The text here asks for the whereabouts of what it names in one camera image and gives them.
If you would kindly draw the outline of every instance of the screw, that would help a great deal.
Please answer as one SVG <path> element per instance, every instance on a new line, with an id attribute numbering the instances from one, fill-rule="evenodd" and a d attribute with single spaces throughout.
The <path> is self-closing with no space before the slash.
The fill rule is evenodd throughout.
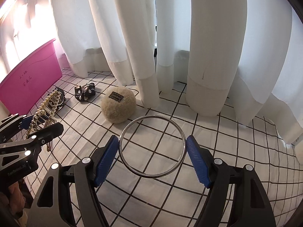
<path id="1" fill-rule="evenodd" d="M 58 167 L 59 167 L 58 163 L 53 163 L 52 166 L 51 166 L 51 168 L 54 169 L 54 170 L 57 169 Z"/>
<path id="2" fill-rule="evenodd" d="M 248 171 L 252 171 L 252 170 L 253 170 L 253 166 L 252 166 L 252 165 L 246 165 L 245 168 L 246 168 Z"/>
<path id="3" fill-rule="evenodd" d="M 26 151 L 24 152 L 24 154 L 25 154 L 25 156 L 29 156 L 29 155 L 31 154 L 31 151 L 30 151 L 30 150 L 26 150 Z"/>
<path id="4" fill-rule="evenodd" d="M 222 160 L 219 159 L 219 158 L 216 158 L 216 159 L 214 160 L 214 162 L 215 162 L 215 164 L 217 164 L 217 165 L 220 165 L 220 164 L 223 163 Z"/>
<path id="5" fill-rule="evenodd" d="M 91 159 L 89 157 L 85 157 L 82 159 L 82 163 L 87 164 L 91 161 Z"/>

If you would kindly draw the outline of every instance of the grid pattern cloth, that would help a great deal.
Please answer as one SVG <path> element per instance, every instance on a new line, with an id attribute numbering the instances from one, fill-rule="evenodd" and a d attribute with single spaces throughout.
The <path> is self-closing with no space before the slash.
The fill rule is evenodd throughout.
<path id="1" fill-rule="evenodd" d="M 26 177 L 33 196 L 51 164 L 75 164 L 103 147 L 111 135 L 119 136 L 133 119 L 158 114 L 174 120 L 185 136 L 194 135 L 201 147 L 214 157 L 232 166 L 251 164 L 271 202 L 277 226 L 283 226 L 292 216 L 303 197 L 303 167 L 295 157 L 293 145 L 286 145 L 275 124 L 255 117 L 248 126 L 237 122 L 234 109 L 227 98 L 216 117 L 202 117 L 186 104 L 186 84 L 176 82 L 170 94 L 160 92 L 160 105 L 145 109 L 135 83 L 131 89 L 137 101 L 135 114 L 124 123 L 111 124 L 101 113 L 102 97 L 111 86 L 120 86 L 111 72 L 90 72 L 82 79 L 70 69 L 63 69 L 62 78 L 50 88 L 32 108 L 34 114 L 47 94 L 56 86 L 66 92 L 66 105 L 56 119 L 64 126 L 61 137 L 52 141 L 51 152 L 42 147 L 39 169 Z M 94 82 L 96 95 L 88 102 L 78 102 L 76 85 Z M 25 131 L 15 137 L 25 139 Z M 157 174 L 171 168 L 182 153 L 182 140 L 174 126 L 164 120 L 148 119 L 134 124 L 125 134 L 123 154 L 134 168 L 147 174 Z M 230 185 L 220 227 L 227 225 L 234 185 Z M 75 185 L 70 185 L 72 207 L 77 226 L 83 226 L 76 198 Z M 106 181 L 96 189 L 101 207 L 110 226 L 125 227 L 192 227 L 205 202 L 208 190 L 199 183 L 192 163 L 186 155 L 182 165 L 168 176 L 146 179 L 132 174 L 122 164 L 119 154 Z"/>

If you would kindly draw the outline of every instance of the black grid line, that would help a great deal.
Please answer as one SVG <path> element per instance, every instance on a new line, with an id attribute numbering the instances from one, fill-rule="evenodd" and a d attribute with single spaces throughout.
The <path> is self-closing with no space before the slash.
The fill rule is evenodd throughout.
<path id="1" fill-rule="evenodd" d="M 39 178 L 38 178 L 40 172 L 42 172 L 42 171 L 45 172 L 44 169 L 46 169 L 46 170 L 48 169 L 47 166 L 45 166 L 45 164 L 46 164 L 46 162 L 50 159 L 50 157 L 52 156 L 52 159 L 55 159 L 55 161 L 59 162 L 58 159 L 56 158 L 55 154 L 53 154 L 53 151 L 54 151 L 54 149 L 56 148 L 56 146 L 59 144 L 59 142 L 62 143 L 62 144 L 63 144 L 62 146 L 66 147 L 66 148 L 67 148 L 67 151 L 68 151 L 68 153 L 65 154 L 65 157 L 64 157 L 63 160 L 62 160 L 62 161 L 64 162 L 64 160 L 69 156 L 69 154 L 72 154 L 72 155 L 73 155 L 75 158 L 77 158 L 77 159 L 81 159 L 81 158 L 78 156 L 78 154 L 75 153 L 75 152 L 73 151 L 73 148 L 76 146 L 76 144 L 79 142 L 79 140 L 80 140 L 81 138 L 85 139 L 85 141 L 87 141 L 87 142 L 90 142 L 90 143 L 93 145 L 93 147 L 94 147 L 94 149 L 93 149 L 93 151 L 94 151 L 96 148 L 98 148 L 98 147 L 100 146 L 101 143 L 103 143 L 103 142 L 106 143 L 106 141 L 104 141 L 104 139 L 106 138 L 108 132 L 113 133 L 113 134 L 115 134 L 115 135 L 117 135 L 117 136 L 120 135 L 120 134 L 117 134 L 117 133 L 112 129 L 112 128 L 113 128 L 113 125 L 105 126 L 105 125 L 103 125 L 102 123 L 101 123 L 101 124 L 98 124 L 98 123 L 96 122 L 96 119 L 98 118 L 98 116 L 102 115 L 101 112 L 99 113 L 99 115 L 96 115 L 96 117 L 94 117 L 93 119 L 91 119 L 91 118 L 89 118 L 89 117 L 86 117 L 86 116 L 85 116 L 85 113 L 84 113 L 85 110 L 89 110 L 91 107 L 94 107 L 94 106 L 100 107 L 100 104 L 99 104 L 99 103 L 96 103 L 95 100 L 96 100 L 99 96 L 104 95 L 104 94 L 105 94 L 105 91 L 106 91 L 108 88 L 110 88 L 110 87 L 115 87 L 115 86 L 121 86 L 121 85 L 119 85 L 119 83 L 116 81 L 116 79 L 113 77 L 113 75 L 112 75 L 111 72 L 96 72 L 96 71 L 93 71 L 93 72 L 89 72 L 89 75 L 88 75 L 87 78 L 79 78 L 79 77 L 77 77 L 76 75 L 72 74 L 72 71 L 71 71 L 70 69 L 64 69 L 64 71 L 63 71 L 63 76 L 62 76 L 61 80 L 58 81 L 58 84 L 55 83 L 55 84 L 53 85 L 53 87 L 50 88 L 50 89 L 53 89 L 53 88 L 55 88 L 55 86 L 58 86 L 58 87 L 62 88 L 62 89 L 65 91 L 65 93 L 66 93 L 67 95 L 71 96 L 71 98 L 74 98 L 74 97 L 73 97 L 73 95 L 74 95 L 74 93 L 73 93 L 73 86 L 76 86 L 76 85 L 77 85 L 78 83 L 80 83 L 81 81 L 84 83 L 85 81 L 83 81 L 83 80 L 86 80 L 87 82 L 94 82 L 94 83 L 95 83 L 95 85 L 96 85 L 96 96 L 95 96 L 94 98 L 90 99 L 90 100 L 88 101 L 89 104 L 84 108 L 84 110 L 81 110 L 80 112 L 77 111 L 77 110 L 75 109 L 75 106 L 76 106 L 75 104 L 72 104 L 72 105 L 73 105 L 73 106 L 72 106 L 72 105 L 69 105 L 69 102 L 67 102 L 66 108 L 70 108 L 70 110 L 69 110 L 67 113 L 64 113 L 64 115 L 61 115 L 61 114 L 60 114 L 60 111 L 59 111 L 58 114 L 57 114 L 57 116 L 61 119 L 61 122 L 64 122 L 64 118 L 65 118 L 70 112 L 72 112 L 72 110 L 73 110 L 73 112 L 75 112 L 75 115 L 77 116 L 77 118 L 78 118 L 78 117 L 84 117 L 85 119 L 88 119 L 91 123 L 86 127 L 86 129 L 85 129 L 84 132 L 83 132 L 83 130 L 81 130 L 81 133 L 78 132 L 74 127 L 72 127 L 72 125 L 73 125 L 74 122 L 77 120 L 77 118 L 76 118 L 72 123 L 66 123 L 66 128 L 67 128 L 67 129 L 71 129 L 70 131 L 72 131 L 75 135 L 79 136 L 79 138 L 77 139 L 77 141 L 76 141 L 72 146 L 68 146 L 68 145 L 62 140 L 62 138 L 63 138 L 63 136 L 64 136 L 64 135 L 63 135 L 62 137 L 60 137 L 60 138 L 58 139 L 58 141 L 56 142 L 56 144 L 53 144 L 53 146 L 52 146 L 52 151 L 48 154 L 46 160 L 42 160 L 42 159 L 39 157 L 39 159 L 40 159 L 41 162 L 42 162 L 42 167 L 39 168 L 39 169 L 36 171 L 36 173 L 34 174 L 34 175 L 35 175 L 35 178 L 34 178 L 34 176 L 32 176 L 32 179 L 34 178 L 34 180 L 31 180 L 32 183 L 29 185 L 29 187 L 30 187 L 30 189 L 31 189 L 31 192 L 32 192 L 33 194 L 34 194 L 34 193 L 36 192 L 36 190 L 37 190 L 37 185 L 40 184 L 40 180 L 39 180 Z M 98 86 L 97 86 L 98 83 L 101 83 L 101 84 L 105 84 L 105 85 L 106 85 L 106 88 L 105 88 L 105 89 L 102 88 L 102 91 L 101 91 L 101 92 L 98 90 Z M 295 160 L 296 160 L 296 157 L 295 157 L 294 152 L 288 153 L 288 152 L 287 152 L 287 149 L 286 149 L 286 152 L 285 152 L 285 151 L 282 151 L 281 149 L 279 149 L 279 142 L 282 141 L 282 139 L 279 137 L 278 133 L 276 132 L 276 135 L 268 134 L 268 133 L 267 133 L 266 125 L 269 124 L 269 125 L 274 126 L 274 127 L 275 127 L 275 125 L 272 124 L 271 122 L 269 122 L 268 120 L 266 120 L 266 118 L 264 118 L 264 117 L 257 117 L 257 116 L 256 116 L 256 117 L 255 117 L 255 120 L 257 119 L 256 122 L 257 122 L 258 120 L 262 120 L 262 122 L 264 122 L 265 131 L 264 131 L 264 130 L 260 130 L 259 127 L 255 127 L 254 121 L 252 121 L 252 127 L 246 126 L 247 130 L 248 130 L 249 132 L 252 132 L 252 134 L 253 134 L 253 141 L 251 142 L 251 141 L 248 141 L 248 140 L 246 140 L 246 139 L 239 138 L 239 125 L 242 125 L 242 124 L 239 123 L 239 122 L 237 122 L 236 119 L 232 119 L 232 118 L 230 118 L 230 117 L 227 117 L 223 112 L 220 112 L 220 113 L 218 114 L 218 125 L 217 125 L 217 129 L 213 129 L 213 128 L 211 128 L 211 127 L 208 127 L 207 124 L 205 124 L 205 125 L 202 126 L 201 124 L 197 123 L 197 120 L 198 120 L 198 114 L 197 114 L 197 113 L 195 114 L 195 118 L 193 118 L 193 119 L 188 119 L 188 118 L 186 118 L 186 116 L 182 116 L 182 115 L 176 116 L 176 115 L 175 115 L 175 111 L 176 111 L 177 107 L 178 107 L 179 109 L 180 109 L 180 108 L 181 108 L 181 109 L 182 109 L 182 108 L 188 108 L 188 105 L 186 105 L 186 104 L 184 104 L 184 103 L 179 103 L 179 102 L 180 102 L 180 98 L 181 98 L 182 94 L 184 93 L 184 90 L 186 89 L 186 84 L 180 82 L 179 85 L 182 85 L 182 86 L 183 86 L 183 90 L 182 90 L 182 91 L 178 90 L 177 88 L 173 88 L 174 91 L 176 91 L 176 92 L 179 93 L 178 101 L 175 101 L 176 99 L 170 100 L 170 98 L 169 98 L 168 96 L 165 96 L 165 97 L 162 97 L 162 96 L 161 96 L 161 97 L 160 97 L 160 99 L 163 99 L 163 100 L 165 100 L 166 102 L 170 103 L 171 105 L 174 105 L 174 108 L 173 108 L 173 110 L 172 110 L 172 114 L 165 113 L 165 112 L 163 112 L 163 111 L 161 111 L 161 110 L 157 110 L 157 109 L 155 109 L 155 108 L 143 109 L 144 107 L 143 107 L 142 105 L 140 105 L 140 104 L 137 104 L 138 108 L 141 108 L 142 110 L 145 110 L 145 111 L 146 111 L 145 114 L 148 114 L 150 111 L 153 111 L 153 112 L 158 113 L 158 114 L 167 115 L 167 116 L 169 116 L 171 119 L 174 118 L 174 119 L 176 119 L 177 121 L 179 121 L 179 122 L 181 122 L 181 123 L 184 123 L 184 125 L 186 125 L 186 124 L 191 125 L 191 126 L 192 126 L 192 130 L 191 130 L 191 132 L 189 132 L 189 134 L 193 134 L 196 128 L 203 128 L 203 129 L 205 129 L 206 131 L 215 132 L 215 133 L 216 133 L 216 140 L 215 140 L 215 146 L 214 146 L 214 148 L 209 148 L 209 147 L 205 146 L 203 143 L 201 143 L 201 144 L 199 143 L 200 146 L 203 147 L 203 148 L 209 149 L 210 152 L 211 152 L 213 155 L 215 155 L 216 152 L 220 152 L 220 153 L 223 154 L 223 155 L 230 156 L 230 158 L 235 158 L 235 164 L 236 164 L 236 166 L 238 165 L 238 162 L 239 162 L 240 159 L 246 159 L 246 160 L 250 161 L 250 163 L 253 164 L 255 168 L 256 168 L 256 164 L 257 164 L 257 163 L 258 163 L 259 166 L 263 166 L 264 168 L 267 167 L 267 168 L 269 169 L 269 177 L 268 177 L 267 180 L 261 180 L 261 182 L 264 183 L 264 186 L 267 184 L 267 187 L 266 187 L 266 192 L 267 192 L 267 193 L 269 193 L 269 190 L 270 190 L 270 189 L 269 189 L 269 186 L 270 186 L 270 184 L 277 185 L 276 197 L 275 197 L 275 199 L 270 199 L 271 202 L 274 202 L 274 207 L 273 207 L 273 208 L 274 208 L 274 210 L 275 210 L 275 212 L 276 212 L 276 213 L 275 213 L 275 217 L 280 219 L 281 216 L 282 216 L 283 214 L 287 214 L 287 218 L 290 217 L 290 216 L 288 216 L 288 215 L 290 215 L 294 209 L 291 210 L 291 209 L 290 209 L 290 208 L 291 208 L 291 205 L 287 205 L 287 204 L 285 203 L 285 200 L 288 200 L 288 201 L 289 201 L 290 199 L 291 199 L 291 201 L 295 200 L 295 201 L 296 201 L 296 205 L 297 205 L 298 197 L 300 197 L 300 196 L 302 195 L 302 192 L 299 192 L 299 191 L 297 191 L 297 193 L 296 193 L 296 192 L 293 192 L 293 191 L 294 191 L 294 185 L 298 185 L 298 190 L 299 190 L 299 183 L 303 183 L 303 182 L 298 181 L 297 183 L 295 183 L 294 178 L 293 178 L 293 180 L 291 180 L 291 181 L 286 180 L 286 181 L 284 181 L 284 182 L 280 182 L 280 178 L 282 177 L 282 176 L 280 175 L 280 168 L 283 168 L 283 169 L 286 169 L 286 170 L 287 170 L 287 172 L 286 172 L 286 177 L 288 177 L 288 170 L 293 170 L 294 172 L 298 172 L 298 173 L 299 173 L 300 171 L 302 171 L 302 170 L 301 170 L 300 167 L 299 167 L 299 169 L 295 167 Z M 136 86 L 135 86 L 135 85 L 126 86 L 126 87 L 129 88 L 129 89 L 131 89 L 133 92 L 135 92 L 135 95 L 136 95 L 136 96 L 139 95 L 139 92 L 138 92 L 138 90 L 136 89 Z M 49 93 L 49 91 L 47 91 L 47 92 L 42 96 L 42 99 L 39 99 L 39 100 L 38 100 L 38 102 L 37 102 L 36 105 L 35 105 L 36 108 L 38 108 L 38 105 L 40 104 L 41 100 L 43 100 L 43 98 L 45 97 L 45 95 L 47 95 L 47 93 Z M 224 105 L 225 105 L 226 107 L 233 108 L 229 103 L 225 103 Z M 235 135 L 230 135 L 230 134 L 226 134 L 226 133 L 224 133 L 224 132 L 222 132 L 222 131 L 219 130 L 219 128 L 220 128 L 220 119 L 221 119 L 221 118 L 225 118 L 225 119 L 230 120 L 230 121 L 232 121 L 232 122 L 235 122 L 235 123 L 237 124 L 237 136 L 235 136 Z M 94 125 L 98 125 L 98 127 L 102 127 L 102 128 L 105 130 L 105 133 L 104 133 L 102 136 L 100 136 L 100 140 L 99 140 L 99 142 L 97 142 L 97 143 L 94 143 L 94 142 L 90 141 L 89 139 L 87 139 L 86 137 L 84 137 L 84 133 L 85 133 L 85 132 L 90 128 L 90 126 L 92 126 L 93 124 L 94 124 Z M 147 152 L 151 152 L 151 153 L 152 153 L 152 155 L 151 155 L 151 157 L 149 158 L 149 161 L 148 161 L 148 163 L 146 164 L 145 169 L 144 169 L 143 171 L 145 171 L 145 170 L 147 169 L 147 167 L 150 165 L 150 161 L 152 160 L 152 158 L 153 158 L 154 155 L 160 155 L 160 156 L 162 156 L 163 158 L 166 158 L 166 159 L 168 159 L 168 160 L 170 160 L 170 161 L 172 161 L 172 162 L 177 161 L 176 159 L 170 157 L 170 156 L 167 155 L 167 154 L 164 155 L 164 154 L 161 154 L 160 152 L 156 151 L 156 150 L 157 150 L 157 147 L 156 147 L 154 150 L 152 150 L 152 149 L 146 148 L 145 146 L 143 146 L 143 144 L 140 144 L 140 143 L 138 143 L 138 142 L 132 141 L 132 138 L 133 138 L 134 134 L 136 134 L 136 132 L 138 132 L 138 128 L 139 128 L 140 126 L 143 126 L 143 127 L 146 127 L 146 128 L 149 128 L 149 129 L 152 129 L 152 130 L 155 130 L 155 131 L 161 133 L 161 137 L 160 137 L 160 140 L 158 141 L 157 147 L 159 146 L 159 144 L 160 144 L 160 142 L 161 142 L 161 140 L 162 140 L 162 138 L 163 138 L 164 135 L 168 135 L 169 137 L 173 137 L 173 138 L 176 138 L 176 139 L 178 139 L 178 140 L 180 140 L 180 138 L 179 138 L 178 136 L 175 136 L 174 134 L 170 134 L 170 133 L 167 131 L 167 129 L 168 129 L 168 124 L 166 125 L 165 129 L 162 131 L 162 130 L 157 129 L 157 128 L 155 128 L 155 127 L 151 127 L 151 126 L 149 126 L 149 125 L 146 125 L 146 124 L 142 123 L 142 121 L 139 122 L 139 123 L 138 123 L 138 126 L 136 127 L 135 131 L 131 134 L 130 138 L 129 138 L 129 139 L 126 139 L 126 138 L 125 138 L 126 144 L 124 145 L 123 150 L 125 150 L 125 148 L 126 148 L 126 146 L 127 146 L 128 144 L 133 144 L 133 145 L 136 145 L 136 146 L 138 146 L 138 147 L 140 147 L 140 148 L 145 149 L 144 151 L 147 151 Z M 266 137 L 266 144 L 265 144 L 265 147 L 256 143 L 256 141 L 255 141 L 255 131 L 260 132 L 260 134 L 262 134 L 262 135 L 264 135 L 264 137 Z M 236 154 L 234 154 L 234 153 L 232 153 L 232 152 L 221 151 L 220 149 L 218 149 L 218 147 L 217 147 L 217 142 L 218 142 L 218 135 L 219 135 L 219 134 L 223 134 L 223 135 L 226 135 L 226 136 L 233 137 L 233 138 L 237 139 L 237 150 L 236 150 Z M 269 146 L 268 137 L 274 137 L 274 138 L 277 140 L 277 146 L 275 146 L 275 147 Z M 16 139 L 23 139 L 23 138 L 24 138 L 24 134 L 23 134 L 22 132 L 21 132 L 21 135 L 19 134 L 19 135 L 16 136 Z M 253 159 L 253 160 L 252 160 L 252 159 L 249 159 L 249 158 L 246 158 L 245 156 L 240 156 L 240 155 L 238 154 L 239 147 L 240 147 L 239 141 L 244 141 L 244 142 L 246 142 L 247 144 L 253 145 L 253 146 L 254 146 L 254 159 Z M 260 147 L 267 149 L 267 153 L 268 153 L 268 157 L 269 157 L 268 162 L 263 162 L 263 161 L 261 161 L 260 158 L 259 158 L 259 156 L 256 154 L 256 148 L 260 148 Z M 90 151 L 90 152 L 89 152 L 87 155 L 85 155 L 85 156 L 91 156 L 92 153 L 93 153 L 93 151 Z M 274 165 L 274 163 L 272 162 L 271 154 L 270 154 L 269 151 L 275 151 L 275 152 L 278 153 L 278 159 L 279 159 L 278 165 Z M 285 163 L 282 163 L 282 164 L 280 163 L 281 155 L 283 155 L 283 154 L 287 156 L 287 166 L 285 166 Z M 294 158 L 294 166 L 293 166 L 293 168 L 290 168 L 290 165 L 288 164 L 288 158 L 291 158 L 291 159 Z M 110 169 L 110 170 L 112 170 L 113 167 L 114 167 L 117 163 L 119 163 L 119 164 L 122 163 L 122 161 L 119 159 L 119 156 L 117 156 L 117 157 L 115 158 L 115 160 L 114 160 L 114 162 L 113 162 L 113 165 L 111 166 L 111 169 Z M 158 212 L 157 212 L 156 216 L 154 217 L 154 219 L 153 219 L 153 221 L 152 221 L 152 223 L 151 223 L 150 226 L 152 226 L 153 223 L 155 223 L 155 221 L 157 220 L 157 217 L 160 215 L 160 213 L 161 213 L 162 211 L 163 211 L 163 212 L 170 213 L 170 214 L 173 214 L 173 215 L 176 215 L 176 216 L 179 216 L 179 217 L 182 217 L 182 218 L 184 218 L 184 219 L 188 219 L 188 220 L 189 220 L 189 223 L 188 223 L 187 226 L 189 226 L 193 220 L 196 220 L 196 218 L 195 218 L 194 216 L 195 216 L 196 213 L 197 213 L 199 204 L 201 203 L 202 198 L 203 198 L 203 197 L 206 197 L 208 193 L 206 192 L 205 188 L 204 188 L 203 192 L 201 193 L 201 192 L 195 192 L 195 191 L 193 191 L 193 190 L 191 190 L 191 189 L 187 189 L 186 187 L 184 188 L 184 187 L 180 187 L 180 186 L 175 185 L 175 182 L 176 182 L 176 180 L 177 180 L 178 177 L 179 177 L 181 168 L 182 168 L 183 166 L 185 166 L 185 165 L 186 165 L 186 166 L 189 166 L 189 167 L 191 167 L 191 168 L 193 167 L 191 164 L 189 164 L 188 162 L 184 161 L 184 162 L 181 164 L 181 166 L 178 168 L 177 174 L 176 174 L 174 180 L 173 180 L 172 182 L 170 182 L 170 183 L 166 182 L 165 180 L 162 180 L 161 178 L 159 178 L 159 179 L 153 179 L 153 180 L 155 180 L 155 181 L 157 181 L 157 182 L 160 182 L 160 183 L 163 183 L 163 184 L 169 186 L 169 191 L 168 191 L 168 193 L 167 193 L 167 195 L 166 195 L 166 197 L 165 197 L 165 200 L 164 200 L 164 202 L 162 203 L 162 206 L 161 206 L 161 207 L 156 206 L 156 205 L 153 205 L 153 204 L 151 204 L 150 202 L 146 202 L 145 200 L 141 199 L 140 197 L 137 197 L 137 196 L 133 195 L 133 192 L 135 191 L 135 189 L 137 188 L 137 186 L 138 186 L 138 184 L 139 184 L 139 182 L 140 182 L 140 179 L 141 179 L 140 177 L 139 177 L 138 180 L 136 181 L 136 183 L 135 183 L 134 187 L 132 188 L 131 192 L 127 192 L 127 191 L 125 191 L 124 189 L 122 189 L 121 187 L 119 187 L 118 185 L 116 185 L 116 184 L 114 184 L 113 182 L 111 182 L 110 180 L 106 180 L 106 182 L 109 183 L 111 186 L 115 187 L 116 189 L 118 189 L 119 191 L 121 191 L 123 194 L 127 195 L 127 200 L 124 202 L 123 206 L 120 208 L 120 210 L 119 210 L 118 212 L 113 211 L 112 209 L 110 209 L 110 207 L 108 207 L 108 206 L 106 205 L 105 202 L 102 202 L 102 200 L 100 200 L 100 204 L 102 205 L 102 207 L 105 207 L 105 208 L 108 209 L 110 212 L 112 212 L 113 214 L 115 214 L 115 219 L 113 220 L 113 222 L 112 222 L 110 225 L 113 226 L 114 223 L 115 223 L 115 221 L 116 221 L 116 219 L 117 219 L 118 217 L 121 217 L 122 219 L 124 219 L 124 220 L 126 220 L 126 221 L 128 221 L 128 222 L 130 222 L 130 223 L 132 223 L 132 224 L 134 224 L 134 225 L 136 225 L 136 226 L 140 226 L 138 223 L 136 223 L 135 220 L 127 219 L 127 218 L 125 218 L 125 217 L 123 217 L 123 216 L 121 215 L 123 209 L 125 209 L 125 208 L 127 207 L 127 203 L 128 203 L 128 201 L 129 201 L 129 199 L 132 199 L 132 198 L 133 198 L 133 199 L 138 200 L 139 202 L 143 202 L 144 204 L 149 205 L 150 207 L 153 207 L 154 209 L 157 209 Z M 270 168 L 271 168 L 271 167 L 273 167 L 273 168 L 274 168 L 274 167 L 275 167 L 275 168 L 278 168 L 278 181 L 277 181 L 277 182 L 271 182 L 271 180 L 270 180 L 270 174 L 271 174 Z M 286 185 L 286 188 L 287 188 L 287 185 L 292 186 L 292 193 L 293 193 L 292 196 L 291 196 L 291 197 L 286 197 L 286 192 L 284 192 L 285 195 L 283 196 L 283 198 L 280 199 L 280 198 L 281 198 L 281 197 L 280 197 L 280 198 L 278 199 L 278 186 L 279 186 L 279 185 Z M 225 206 L 224 212 L 226 211 L 226 209 L 227 209 L 227 207 L 228 207 L 228 203 L 229 203 L 230 201 L 232 201 L 232 197 L 231 197 L 231 196 L 232 196 L 233 187 L 234 187 L 233 185 L 230 186 L 230 191 L 229 191 L 229 193 L 228 193 L 228 195 L 227 195 L 227 199 L 226 199 L 227 204 L 226 204 L 226 206 Z M 180 190 L 182 190 L 182 191 L 184 191 L 184 192 L 190 192 L 190 193 L 193 193 L 193 194 L 195 194 L 195 195 L 197 196 L 197 199 L 199 199 L 199 201 L 198 201 L 198 204 L 195 206 L 195 210 L 194 210 L 194 213 L 193 213 L 193 214 L 191 214 L 190 216 L 187 216 L 187 215 L 181 215 L 181 214 L 175 213 L 175 212 L 173 212 L 173 211 L 169 211 L 169 210 L 167 210 L 167 209 L 163 209 L 163 207 L 164 207 L 164 205 L 165 205 L 167 199 L 168 199 L 169 196 L 170 196 L 170 193 L 171 193 L 172 189 L 180 189 Z M 275 205 L 276 205 L 276 202 L 277 202 L 277 201 L 281 201 L 281 200 L 284 201 L 284 202 L 283 202 L 284 205 L 283 205 L 281 211 L 278 212 L 278 211 L 277 211 L 277 208 L 275 208 Z"/>

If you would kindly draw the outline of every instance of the black label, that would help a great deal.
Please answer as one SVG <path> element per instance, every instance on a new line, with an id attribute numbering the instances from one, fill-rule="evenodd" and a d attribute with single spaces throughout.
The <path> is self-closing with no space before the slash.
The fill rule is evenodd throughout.
<path id="1" fill-rule="evenodd" d="M 116 102 L 120 102 L 122 101 L 124 96 L 120 95 L 119 93 L 117 92 L 112 92 L 110 95 L 109 95 L 109 98 L 115 100 Z"/>

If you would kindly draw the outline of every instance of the blue gripper pad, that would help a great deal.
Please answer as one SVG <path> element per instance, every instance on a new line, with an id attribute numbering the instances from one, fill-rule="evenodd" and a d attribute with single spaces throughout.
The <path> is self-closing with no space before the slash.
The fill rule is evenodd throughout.
<path id="1" fill-rule="evenodd" d="M 27 129 L 29 128 L 30 124 L 31 124 L 31 120 L 32 120 L 32 119 L 33 119 L 33 116 L 29 116 L 29 117 L 24 118 L 24 119 L 22 120 L 22 123 L 21 123 L 20 127 L 21 127 L 22 129 L 27 130 Z"/>
<path id="2" fill-rule="evenodd" d="M 196 171 L 197 177 L 200 183 L 203 183 L 206 188 L 210 188 L 211 180 L 209 178 L 209 165 L 203 159 L 203 150 L 204 148 L 200 148 L 199 144 L 197 143 L 196 139 L 193 135 L 190 135 L 187 140 L 187 153 L 190 157 L 190 160 L 194 166 L 194 170 Z"/>
<path id="3" fill-rule="evenodd" d="M 110 144 L 107 146 L 106 151 L 104 152 L 101 160 L 96 166 L 96 177 L 94 179 L 95 185 L 100 186 L 104 183 L 107 174 L 109 173 L 109 169 L 113 163 L 115 155 L 119 148 L 119 139 L 116 136 L 113 136 Z"/>

